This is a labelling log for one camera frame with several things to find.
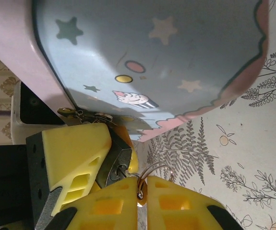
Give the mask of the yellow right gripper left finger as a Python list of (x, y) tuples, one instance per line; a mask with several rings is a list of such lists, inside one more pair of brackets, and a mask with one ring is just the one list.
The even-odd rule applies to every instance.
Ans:
[(54, 230), (136, 230), (137, 178), (128, 177), (63, 207)]

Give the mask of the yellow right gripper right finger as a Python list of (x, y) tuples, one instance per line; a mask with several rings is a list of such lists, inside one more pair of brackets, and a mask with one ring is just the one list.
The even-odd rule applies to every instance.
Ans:
[(218, 201), (157, 176), (147, 178), (149, 230), (241, 230)]

